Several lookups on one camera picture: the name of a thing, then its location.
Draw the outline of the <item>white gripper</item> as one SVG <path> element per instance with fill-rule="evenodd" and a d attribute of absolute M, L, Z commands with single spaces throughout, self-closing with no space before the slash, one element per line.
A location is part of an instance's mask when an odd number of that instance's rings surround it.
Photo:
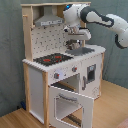
<path fill-rule="evenodd" d="M 91 33 L 87 28 L 65 27 L 64 32 L 68 40 L 90 40 Z"/>

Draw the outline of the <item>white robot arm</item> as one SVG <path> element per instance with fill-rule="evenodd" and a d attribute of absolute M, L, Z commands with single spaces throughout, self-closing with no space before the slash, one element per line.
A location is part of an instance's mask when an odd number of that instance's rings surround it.
<path fill-rule="evenodd" d="M 91 38 L 90 31 L 80 26 L 80 22 L 83 21 L 96 23 L 114 31 L 116 46 L 121 49 L 128 47 L 128 22 L 117 15 L 104 16 L 87 4 L 69 4 L 64 8 L 63 15 L 67 24 L 65 31 L 70 39 L 89 40 Z"/>

